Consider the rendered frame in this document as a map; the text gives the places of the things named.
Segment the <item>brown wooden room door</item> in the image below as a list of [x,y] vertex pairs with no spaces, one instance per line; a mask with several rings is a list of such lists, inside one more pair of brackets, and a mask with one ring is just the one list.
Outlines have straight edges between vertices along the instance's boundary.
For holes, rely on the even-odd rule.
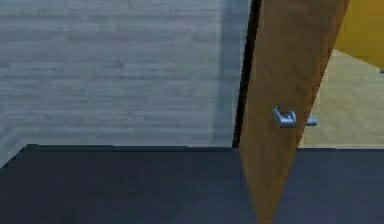
[[[239,152],[257,224],[272,224],[350,0],[253,0],[260,5]],[[280,128],[273,109],[294,111]]]

